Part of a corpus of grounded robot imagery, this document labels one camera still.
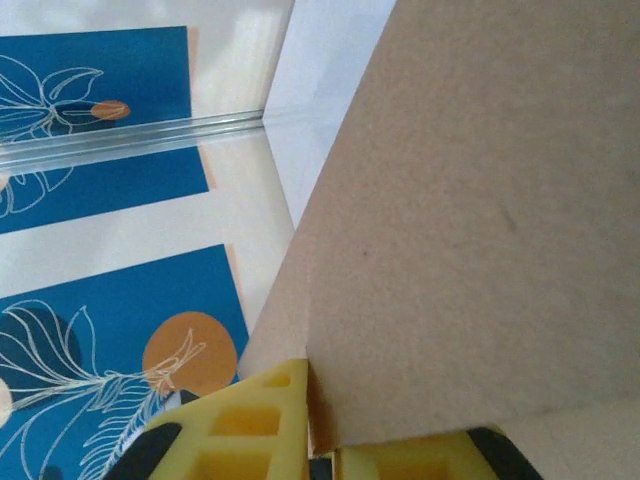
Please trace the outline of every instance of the brown cardboard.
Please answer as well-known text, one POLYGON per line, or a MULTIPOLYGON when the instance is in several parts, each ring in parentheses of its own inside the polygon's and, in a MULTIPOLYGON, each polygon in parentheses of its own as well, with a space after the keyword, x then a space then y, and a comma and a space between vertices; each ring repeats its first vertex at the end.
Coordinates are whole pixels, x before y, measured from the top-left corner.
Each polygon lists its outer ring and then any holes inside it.
POLYGON ((640 395, 638 18, 398 1, 241 364, 318 450, 640 395))

